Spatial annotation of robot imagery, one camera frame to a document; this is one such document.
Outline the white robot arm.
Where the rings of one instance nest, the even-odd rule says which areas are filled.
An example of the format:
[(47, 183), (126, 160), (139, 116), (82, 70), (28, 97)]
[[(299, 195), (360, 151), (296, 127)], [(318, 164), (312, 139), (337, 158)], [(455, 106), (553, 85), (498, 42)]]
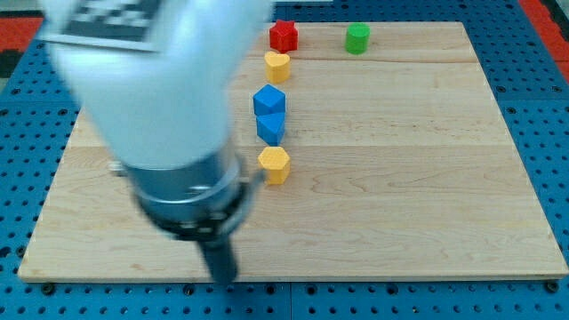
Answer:
[(229, 85), (273, 12), (257, 0), (44, 0), (52, 64), (123, 166), (148, 218), (189, 241), (228, 237), (242, 182)]

